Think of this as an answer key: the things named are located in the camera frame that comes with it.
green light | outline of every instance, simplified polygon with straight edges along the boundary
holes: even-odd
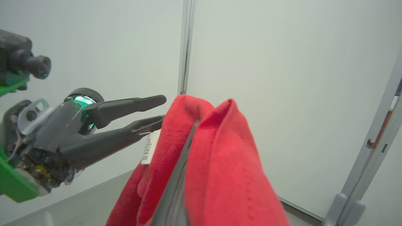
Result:
[[[80,97],[80,96],[76,97],[74,100],[75,100],[75,101],[80,101],[80,102],[86,103],[86,104],[88,104],[88,105],[94,103],[92,100],[87,99],[87,98],[85,98],[85,97]]]

metal bracket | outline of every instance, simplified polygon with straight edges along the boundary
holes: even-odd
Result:
[[[363,215],[365,209],[366,204],[364,204],[361,200],[355,201],[348,215],[345,217],[343,226],[356,225],[359,222],[361,215]]]
[[[42,110],[38,110],[37,108],[37,105],[40,103],[43,105]],[[39,99],[31,103],[18,115],[18,130],[24,135],[30,134],[52,111],[53,108],[49,106],[45,99]],[[29,121],[27,118],[29,112],[33,112],[33,114],[36,115],[31,121]]]
[[[332,202],[332,205],[325,216],[324,226],[336,226],[336,222],[338,221],[346,201],[348,201],[348,197],[345,194],[339,193],[335,196],[334,202]]]

gray floor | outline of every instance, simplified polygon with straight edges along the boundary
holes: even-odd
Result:
[[[322,222],[301,212],[285,203],[282,203],[287,219],[292,226],[322,226]]]

robotic arm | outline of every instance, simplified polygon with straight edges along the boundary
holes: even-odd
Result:
[[[34,57],[31,48],[28,38],[0,30],[0,96],[26,90],[30,74],[48,77],[50,59]],[[165,102],[163,95],[104,101],[96,91],[78,88],[55,109],[44,99],[17,103],[0,127],[0,193],[23,202],[72,183],[79,171],[160,129],[164,116],[94,134],[96,128]]]

red cloth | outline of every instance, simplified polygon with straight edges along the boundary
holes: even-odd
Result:
[[[197,120],[201,122],[192,140],[185,180],[190,225],[289,226],[235,101],[230,99],[214,108],[187,95],[175,99],[151,164],[137,166],[106,225],[149,225]]]

